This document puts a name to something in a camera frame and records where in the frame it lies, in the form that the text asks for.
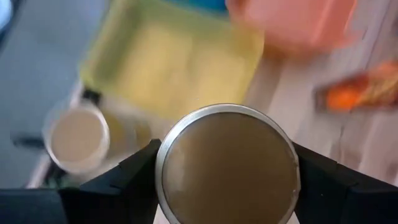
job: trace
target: round metal lid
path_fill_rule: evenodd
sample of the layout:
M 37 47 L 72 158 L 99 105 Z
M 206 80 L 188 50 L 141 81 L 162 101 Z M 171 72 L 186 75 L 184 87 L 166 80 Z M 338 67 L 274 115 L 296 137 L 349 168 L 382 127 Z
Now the round metal lid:
M 298 164 L 266 115 L 240 105 L 202 108 L 159 149 L 160 206 L 171 223 L 286 223 L 300 190 Z

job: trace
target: yellow tray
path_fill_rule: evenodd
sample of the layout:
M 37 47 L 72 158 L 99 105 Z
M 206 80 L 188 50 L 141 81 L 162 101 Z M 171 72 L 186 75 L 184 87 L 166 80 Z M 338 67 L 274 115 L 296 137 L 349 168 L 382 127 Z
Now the yellow tray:
M 115 0 L 80 75 L 161 118 L 214 103 L 242 103 L 264 37 L 225 16 L 160 0 Z

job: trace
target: metal lid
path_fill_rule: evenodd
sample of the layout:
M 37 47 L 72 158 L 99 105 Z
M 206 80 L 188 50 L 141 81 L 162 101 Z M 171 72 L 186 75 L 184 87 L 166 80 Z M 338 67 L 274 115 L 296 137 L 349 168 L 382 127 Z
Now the metal lid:
M 156 187 L 171 223 L 286 223 L 300 190 L 298 159 L 266 115 L 213 105 L 184 117 L 166 136 Z

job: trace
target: orange container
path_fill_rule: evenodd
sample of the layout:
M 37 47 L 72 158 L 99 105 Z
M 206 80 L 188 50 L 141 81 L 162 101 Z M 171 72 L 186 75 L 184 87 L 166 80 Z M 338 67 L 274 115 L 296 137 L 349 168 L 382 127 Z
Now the orange container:
M 291 54 L 327 52 L 354 41 L 346 30 L 356 0 L 226 0 L 233 21 L 265 32 Z

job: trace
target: plastic tray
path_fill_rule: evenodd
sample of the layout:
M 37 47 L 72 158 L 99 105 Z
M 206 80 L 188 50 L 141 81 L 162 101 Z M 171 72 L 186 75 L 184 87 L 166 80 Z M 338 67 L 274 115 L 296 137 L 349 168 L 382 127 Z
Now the plastic tray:
M 110 6 L 81 66 L 86 86 L 161 118 L 215 103 L 242 103 L 264 37 L 221 15 L 159 0 Z

